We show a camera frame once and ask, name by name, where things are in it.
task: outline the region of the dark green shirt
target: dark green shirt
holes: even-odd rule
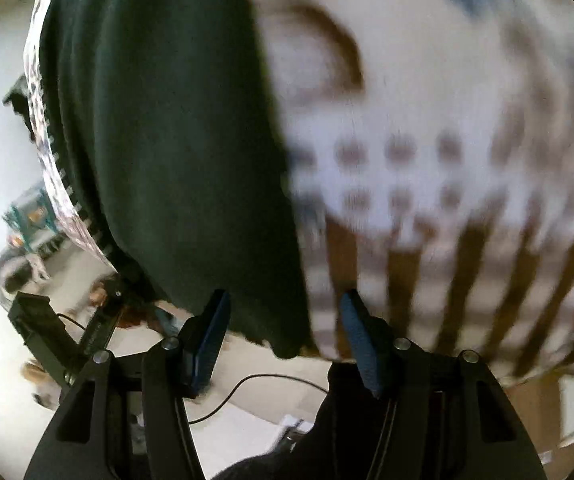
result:
[[[128,276],[289,358],[310,345],[284,152],[247,0],[51,0],[39,51],[58,164]]]

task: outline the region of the metal screw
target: metal screw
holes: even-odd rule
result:
[[[399,337],[394,341],[394,346],[398,348],[398,350],[409,350],[411,348],[411,341],[406,337]]]
[[[110,357],[110,354],[106,350],[97,351],[94,354],[94,363],[96,363],[97,365],[101,365],[102,363],[107,362],[109,357]]]
[[[462,358],[467,361],[467,363],[477,363],[478,361],[480,361],[480,356],[474,352],[473,350],[465,350],[464,352],[462,352]]]
[[[178,348],[179,344],[180,344],[180,341],[178,341],[177,338],[168,337],[167,339],[165,339],[163,341],[163,348],[165,350],[175,350],[176,348]]]

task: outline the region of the blue gripper pad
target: blue gripper pad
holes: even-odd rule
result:
[[[180,330],[183,383],[197,395],[209,384],[213,367],[225,338],[231,301],[224,290],[216,290],[202,314],[187,320]]]
[[[362,384],[378,398],[387,387],[385,369],[388,361],[378,351],[378,345],[373,339],[378,334],[371,333],[372,318],[356,290],[350,290],[340,298],[340,317]]]

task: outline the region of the fabric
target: fabric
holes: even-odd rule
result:
[[[356,287],[500,377],[574,361],[574,2],[254,4],[321,352]]]
[[[350,359],[355,287],[427,350],[574,371],[573,1],[36,0],[32,23],[54,209],[119,272],[192,312],[227,288],[281,357]]]

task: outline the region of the black cable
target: black cable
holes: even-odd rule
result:
[[[84,326],[82,326],[80,323],[78,323],[75,319],[71,319],[69,316],[67,316],[67,314],[56,314],[56,316],[63,317],[64,319],[66,319],[67,321],[70,321],[74,325],[79,326],[81,329],[86,330],[86,328]]]
[[[197,418],[196,420],[191,420],[189,422],[189,424],[198,424],[199,422],[202,422],[203,420],[207,420],[210,416],[215,415],[216,413],[218,413],[222,407],[227,404],[228,400],[231,399],[231,397],[233,396],[233,394],[236,392],[236,390],[245,382],[248,381],[249,379],[253,379],[256,377],[278,377],[280,379],[289,379],[291,381],[296,381],[297,383],[303,383],[303,384],[308,384],[309,386],[313,386],[315,389],[320,390],[321,392],[323,392],[325,395],[329,393],[329,391],[325,390],[322,386],[318,386],[315,383],[312,383],[311,381],[307,381],[306,379],[301,379],[299,377],[292,377],[290,375],[283,375],[283,374],[252,374],[252,375],[247,375],[247,377],[245,377],[244,379],[242,379],[236,386],[234,386],[234,389],[230,391],[230,393],[228,394],[227,397],[225,397],[225,400],[223,400],[218,407],[213,410],[212,412],[209,412],[207,415],[202,416],[201,418]]]

